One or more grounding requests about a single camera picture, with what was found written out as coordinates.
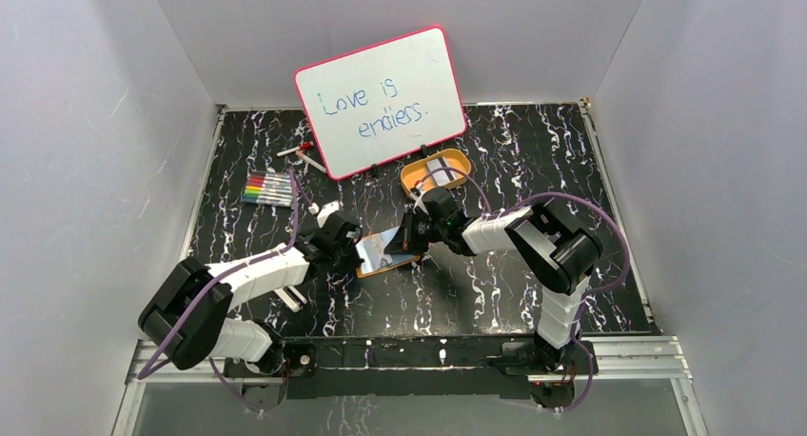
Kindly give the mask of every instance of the white wall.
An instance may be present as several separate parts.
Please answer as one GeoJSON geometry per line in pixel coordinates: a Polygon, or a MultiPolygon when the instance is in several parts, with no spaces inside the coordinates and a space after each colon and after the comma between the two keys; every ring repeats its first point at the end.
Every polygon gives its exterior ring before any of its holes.
{"type": "Polygon", "coordinates": [[[807,0],[643,0],[594,97],[711,434],[804,434],[807,0]]]}
{"type": "Polygon", "coordinates": [[[109,434],[215,108],[156,0],[0,0],[0,434],[109,434]]]}
{"type": "Polygon", "coordinates": [[[640,0],[159,0],[218,104],[299,107],[295,69],[441,24],[464,102],[592,95],[640,0]]]}

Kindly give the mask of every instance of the gray floor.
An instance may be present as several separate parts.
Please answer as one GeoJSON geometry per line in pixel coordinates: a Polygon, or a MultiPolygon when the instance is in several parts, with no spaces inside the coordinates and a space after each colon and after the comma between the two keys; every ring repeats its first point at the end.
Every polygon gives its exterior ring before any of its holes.
{"type": "Polygon", "coordinates": [[[287,400],[258,420],[218,384],[148,384],[136,435],[684,435],[669,380],[597,381],[556,419],[496,396],[287,400]]]}

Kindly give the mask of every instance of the black marble table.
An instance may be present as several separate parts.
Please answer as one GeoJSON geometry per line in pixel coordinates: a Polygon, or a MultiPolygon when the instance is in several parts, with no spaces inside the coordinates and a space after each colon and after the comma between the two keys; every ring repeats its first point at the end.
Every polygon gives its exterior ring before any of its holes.
{"type": "MultiPolygon", "coordinates": [[[[477,106],[465,111],[467,133],[430,150],[462,150],[494,208],[511,206],[532,193],[560,190],[612,211],[577,104],[477,106]]],[[[397,226],[407,200],[399,172],[421,156],[383,165],[377,178],[362,173],[340,182],[293,155],[275,156],[311,137],[301,110],[227,112],[190,253],[203,263],[222,262],[287,241],[291,209],[242,203],[240,195],[251,170],[294,168],[306,192],[317,194],[316,203],[338,199],[359,220],[364,234],[397,226]]],[[[309,154],[319,160],[316,152],[309,154]]],[[[458,188],[456,196],[469,214],[481,212],[480,197],[471,184],[458,188]]],[[[606,255],[591,279],[592,287],[602,286],[620,273],[616,238],[585,208],[569,209],[605,245],[606,255]]],[[[313,215],[304,209],[301,214],[304,227],[315,225],[313,215]]],[[[541,286],[515,252],[467,258],[434,245],[421,265],[361,280],[355,275],[323,275],[298,289],[310,301],[298,313],[273,294],[236,311],[245,319],[265,320],[288,337],[525,334],[534,330],[541,316],[541,286]]],[[[583,332],[650,329],[632,274],[619,291],[585,303],[583,332]]]]}

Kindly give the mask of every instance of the small whiteboard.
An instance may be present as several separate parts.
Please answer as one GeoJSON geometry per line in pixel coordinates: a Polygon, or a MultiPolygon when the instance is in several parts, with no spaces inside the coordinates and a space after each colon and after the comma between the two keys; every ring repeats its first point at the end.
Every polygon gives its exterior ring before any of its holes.
{"type": "Polygon", "coordinates": [[[301,68],[294,82],[336,180],[465,132],[440,27],[301,68]]]}

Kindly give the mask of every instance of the pack of colored markers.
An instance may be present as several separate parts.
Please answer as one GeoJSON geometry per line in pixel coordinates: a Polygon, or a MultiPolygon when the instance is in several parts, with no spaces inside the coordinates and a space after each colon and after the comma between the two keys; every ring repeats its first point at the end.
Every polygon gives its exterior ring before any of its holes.
{"type": "Polygon", "coordinates": [[[284,172],[252,171],[241,199],[257,205],[291,207],[291,177],[284,172]]]}

